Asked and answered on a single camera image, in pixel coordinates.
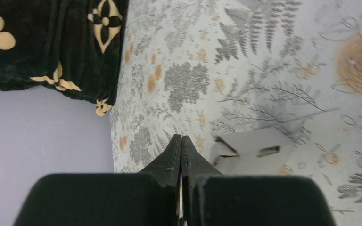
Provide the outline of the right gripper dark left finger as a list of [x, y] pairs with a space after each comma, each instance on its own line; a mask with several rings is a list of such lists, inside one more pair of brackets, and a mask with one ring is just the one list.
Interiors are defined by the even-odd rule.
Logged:
[[177, 226], [181, 136], [137, 173], [49, 174], [31, 188], [16, 226]]

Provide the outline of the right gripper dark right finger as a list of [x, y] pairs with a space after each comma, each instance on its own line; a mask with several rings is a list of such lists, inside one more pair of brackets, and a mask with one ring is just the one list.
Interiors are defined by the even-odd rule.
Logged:
[[183, 218], [189, 226], [333, 226], [317, 184], [302, 176], [226, 176], [181, 139]]

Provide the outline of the white cardboard paper box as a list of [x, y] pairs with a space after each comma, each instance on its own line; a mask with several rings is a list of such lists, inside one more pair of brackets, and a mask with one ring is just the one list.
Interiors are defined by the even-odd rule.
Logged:
[[276, 128], [219, 135], [209, 162], [224, 175], [276, 175], [295, 142]]

